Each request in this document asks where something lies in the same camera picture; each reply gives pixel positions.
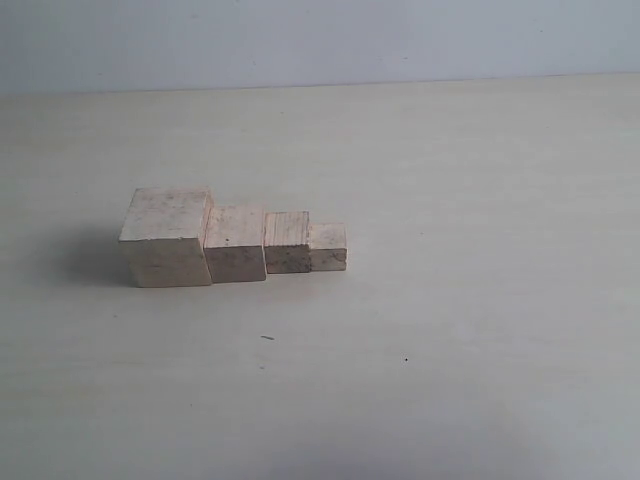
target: small wooden cube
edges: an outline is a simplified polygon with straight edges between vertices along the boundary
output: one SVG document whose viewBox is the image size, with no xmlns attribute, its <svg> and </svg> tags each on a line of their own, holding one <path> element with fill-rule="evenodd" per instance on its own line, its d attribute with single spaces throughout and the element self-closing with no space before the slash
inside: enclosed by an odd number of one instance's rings
<svg viewBox="0 0 640 480">
<path fill-rule="evenodd" d="M 204 255 L 213 283 L 265 280 L 263 238 L 262 207 L 212 208 Z"/>
<path fill-rule="evenodd" d="M 139 188 L 120 248 L 140 287 L 210 285 L 204 237 L 213 206 L 208 188 Z"/>
<path fill-rule="evenodd" d="M 343 223 L 309 225 L 312 272 L 347 269 L 347 233 Z"/>
<path fill-rule="evenodd" d="M 267 213 L 264 254 L 268 273 L 311 271 L 308 229 L 309 212 Z"/>
</svg>

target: white wall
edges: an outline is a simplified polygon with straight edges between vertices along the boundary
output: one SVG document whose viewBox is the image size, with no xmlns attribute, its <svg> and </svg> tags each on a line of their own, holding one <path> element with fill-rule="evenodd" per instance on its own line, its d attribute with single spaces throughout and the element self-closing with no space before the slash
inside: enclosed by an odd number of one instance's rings
<svg viewBox="0 0 640 480">
<path fill-rule="evenodd" d="M 0 93 L 640 71 L 638 0 L 0 0 Z"/>
</svg>

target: block top face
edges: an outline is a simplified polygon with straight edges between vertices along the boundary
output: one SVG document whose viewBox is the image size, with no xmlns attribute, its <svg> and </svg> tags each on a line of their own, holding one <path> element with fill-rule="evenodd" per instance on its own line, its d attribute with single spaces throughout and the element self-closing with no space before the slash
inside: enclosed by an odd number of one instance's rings
<svg viewBox="0 0 640 480">
<path fill-rule="evenodd" d="M 309 248 L 331 250 L 347 248 L 347 232 L 344 223 L 312 223 L 309 225 Z"/>
<path fill-rule="evenodd" d="M 264 209 L 255 205 L 214 207 L 204 248 L 262 246 Z"/>
<path fill-rule="evenodd" d="M 139 188 L 120 234 L 120 241 L 201 237 L 212 204 L 202 188 Z"/>
<path fill-rule="evenodd" d="M 306 245 L 308 229 L 309 212 L 267 213 L 264 246 Z"/>
</svg>

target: wooden block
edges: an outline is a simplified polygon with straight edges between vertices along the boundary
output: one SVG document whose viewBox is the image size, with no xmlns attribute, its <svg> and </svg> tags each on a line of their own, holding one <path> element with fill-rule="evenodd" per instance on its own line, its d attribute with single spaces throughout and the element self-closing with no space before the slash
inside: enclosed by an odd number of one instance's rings
<svg viewBox="0 0 640 480">
<path fill-rule="evenodd" d="M 309 225 L 311 271 L 347 269 L 347 233 L 344 223 Z"/>
<path fill-rule="evenodd" d="M 265 280 L 263 238 L 262 207 L 212 208 L 204 254 L 213 283 Z"/>
<path fill-rule="evenodd" d="M 210 285 L 204 237 L 213 206 L 208 188 L 139 188 L 120 248 L 140 287 Z"/>
<path fill-rule="evenodd" d="M 264 254 L 268 273 L 311 271 L 308 229 L 309 212 L 267 213 Z"/>
</svg>

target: tabletop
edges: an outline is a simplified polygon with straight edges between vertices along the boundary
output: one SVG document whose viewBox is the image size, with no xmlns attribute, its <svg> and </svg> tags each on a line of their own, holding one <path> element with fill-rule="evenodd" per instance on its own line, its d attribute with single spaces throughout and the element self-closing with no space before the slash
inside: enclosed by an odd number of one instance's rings
<svg viewBox="0 0 640 480">
<path fill-rule="evenodd" d="M 136 187 L 346 272 L 135 288 Z M 640 476 L 640 75 L 0 97 L 7 479 Z"/>
</svg>

